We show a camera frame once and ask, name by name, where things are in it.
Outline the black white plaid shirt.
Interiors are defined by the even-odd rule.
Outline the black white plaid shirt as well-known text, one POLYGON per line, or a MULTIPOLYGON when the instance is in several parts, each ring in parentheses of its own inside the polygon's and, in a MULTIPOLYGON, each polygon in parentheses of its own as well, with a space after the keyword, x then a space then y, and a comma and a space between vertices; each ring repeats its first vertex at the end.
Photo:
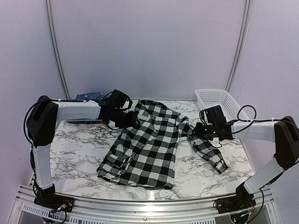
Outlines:
POLYGON ((99 178, 119 185, 172 189, 180 138, 186 138, 219 174, 227 170, 220 150, 193 134, 187 116, 151 100, 139 100, 134 112, 140 125, 122 130, 97 168, 99 178))

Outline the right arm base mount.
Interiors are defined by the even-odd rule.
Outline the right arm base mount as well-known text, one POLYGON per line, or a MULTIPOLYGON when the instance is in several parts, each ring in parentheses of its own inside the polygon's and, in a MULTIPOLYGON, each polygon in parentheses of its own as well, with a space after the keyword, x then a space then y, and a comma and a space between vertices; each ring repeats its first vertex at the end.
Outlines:
POLYGON ((245 202, 237 202, 236 196, 230 196, 225 198, 218 198, 213 203, 213 207, 217 209, 219 214, 253 208, 255 206, 256 201, 254 197, 245 202))

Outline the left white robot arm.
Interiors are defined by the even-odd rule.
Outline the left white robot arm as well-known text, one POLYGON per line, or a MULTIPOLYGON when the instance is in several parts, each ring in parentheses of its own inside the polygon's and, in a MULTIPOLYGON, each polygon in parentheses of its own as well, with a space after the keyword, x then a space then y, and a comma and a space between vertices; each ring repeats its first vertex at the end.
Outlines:
POLYGON ((125 102, 133 102, 123 94, 113 94, 106 101, 85 99, 61 100, 41 96, 25 115, 23 130, 30 143, 30 163, 35 175, 34 192, 37 199, 48 207, 59 204, 50 171, 50 146, 56 124, 60 121, 94 119, 114 122, 116 127, 135 127, 140 124, 137 114, 124 108, 125 102))

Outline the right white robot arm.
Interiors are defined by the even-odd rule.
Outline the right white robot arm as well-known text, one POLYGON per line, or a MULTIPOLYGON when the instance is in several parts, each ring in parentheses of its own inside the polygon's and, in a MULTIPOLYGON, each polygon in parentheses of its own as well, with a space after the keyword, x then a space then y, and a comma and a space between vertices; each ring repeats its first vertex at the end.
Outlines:
POLYGON ((232 120, 227 123, 196 124, 193 134, 201 139, 262 140, 275 143, 275 153, 265 166, 236 188, 232 206, 241 209, 253 194, 276 181, 299 162, 299 128, 293 117, 269 120, 232 120))

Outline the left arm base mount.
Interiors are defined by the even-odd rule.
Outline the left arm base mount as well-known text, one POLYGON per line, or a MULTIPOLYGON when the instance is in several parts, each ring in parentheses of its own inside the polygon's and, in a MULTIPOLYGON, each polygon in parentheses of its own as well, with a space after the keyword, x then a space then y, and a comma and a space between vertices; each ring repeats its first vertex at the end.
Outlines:
POLYGON ((35 197, 34 204, 49 208, 54 212, 72 212, 74 206, 74 198, 61 196, 54 194, 53 196, 47 196, 42 198, 41 196, 35 197))

